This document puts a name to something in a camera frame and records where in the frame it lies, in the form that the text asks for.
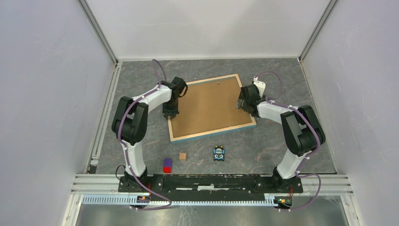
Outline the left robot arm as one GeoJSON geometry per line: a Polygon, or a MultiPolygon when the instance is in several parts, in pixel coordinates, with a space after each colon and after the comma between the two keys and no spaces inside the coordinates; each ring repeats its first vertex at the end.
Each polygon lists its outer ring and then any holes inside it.
{"type": "Polygon", "coordinates": [[[147,132],[149,113],[161,105],[164,117],[174,119],[179,114],[178,99],[186,94],[187,89],[186,82],[175,77],[171,82],[160,81],[146,93],[119,100],[112,131],[125,152],[125,177],[130,179],[130,186],[137,192],[148,186],[142,140],[147,132]]]}

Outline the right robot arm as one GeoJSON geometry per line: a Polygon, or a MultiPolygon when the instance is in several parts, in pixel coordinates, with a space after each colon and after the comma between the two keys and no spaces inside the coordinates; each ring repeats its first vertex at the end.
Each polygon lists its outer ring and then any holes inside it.
{"type": "Polygon", "coordinates": [[[281,124],[287,151],[273,170],[271,184],[277,192],[286,191],[291,180],[298,176],[303,161],[318,151],[326,140],[314,109],[310,105],[283,105],[262,97],[254,83],[241,87],[237,108],[253,117],[281,124]]]}

